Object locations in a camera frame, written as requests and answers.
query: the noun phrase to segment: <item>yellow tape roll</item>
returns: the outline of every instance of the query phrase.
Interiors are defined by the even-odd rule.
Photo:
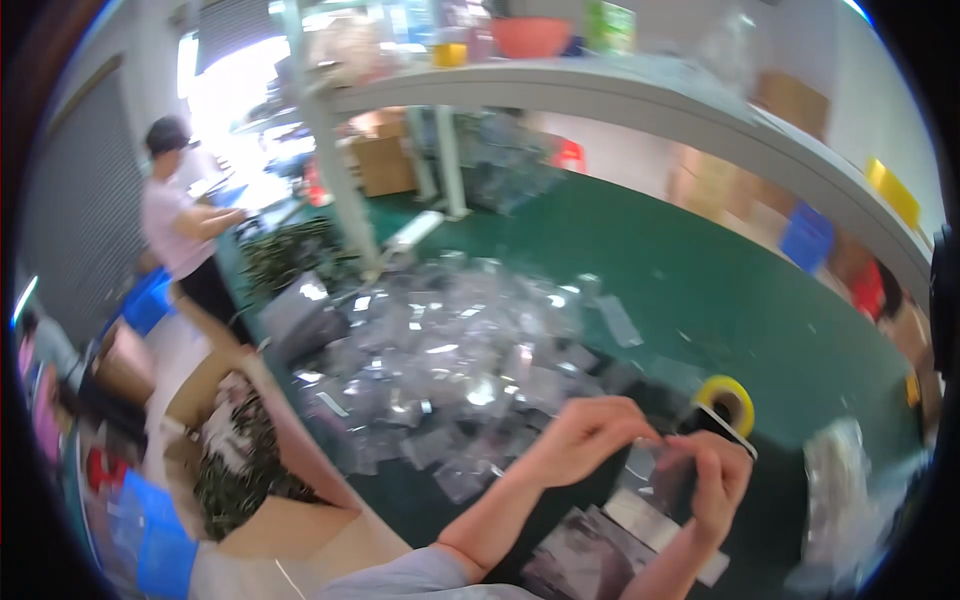
[[[717,406],[722,406],[730,413],[730,427],[744,438],[754,430],[754,403],[743,386],[732,377],[714,375],[693,395],[693,401],[714,412]]]

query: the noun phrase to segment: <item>pink shirt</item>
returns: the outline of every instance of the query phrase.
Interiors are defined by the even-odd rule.
[[[174,280],[196,271],[216,250],[212,240],[201,242],[174,230],[174,219],[193,204],[174,178],[157,181],[150,177],[143,183],[143,236]]]

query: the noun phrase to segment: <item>green table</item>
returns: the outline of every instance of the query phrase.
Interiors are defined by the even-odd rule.
[[[382,241],[421,206],[408,197],[386,197],[369,201],[369,209]],[[731,564],[714,589],[697,584],[691,598],[780,594],[783,577],[800,558],[804,531],[802,445],[818,429],[854,415],[875,472],[921,449],[916,416],[905,401],[909,365],[875,327],[795,266],[676,206],[570,174],[511,217],[476,212],[442,225],[418,253],[445,249],[495,256],[509,267],[560,282],[598,274],[604,292],[620,297],[645,343],[621,348],[594,314],[586,323],[587,344],[647,371],[656,371],[658,359],[666,357],[704,374],[727,374],[749,391],[756,406],[750,441],[759,460],[722,548]],[[232,240],[221,241],[218,258],[244,302],[236,274],[242,259]],[[261,337],[252,311],[245,318],[254,337]],[[269,351],[267,360],[298,408],[289,372]],[[306,425],[324,451],[335,454],[328,432],[314,421]],[[614,457],[577,486],[548,492],[492,578],[514,581],[527,553],[570,506],[602,506],[622,459]],[[429,471],[416,472],[401,461],[381,464],[377,476],[351,475],[349,481],[414,547],[433,541],[467,506],[450,504]]]

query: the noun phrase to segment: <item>shelf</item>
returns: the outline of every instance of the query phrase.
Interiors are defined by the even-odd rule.
[[[490,106],[570,114],[681,142],[796,194],[869,248],[927,312],[929,248],[844,158],[722,88],[677,78],[655,58],[625,64],[499,60],[344,89],[319,84],[310,93],[332,103],[340,122],[384,107]]]

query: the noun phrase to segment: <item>yellow container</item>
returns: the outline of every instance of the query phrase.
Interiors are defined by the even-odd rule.
[[[467,64],[467,45],[451,42],[433,47],[433,64],[439,67],[454,67]]]
[[[900,180],[874,156],[867,160],[866,175],[867,181],[874,187],[880,198],[899,214],[903,222],[911,229],[919,229],[920,205]]]

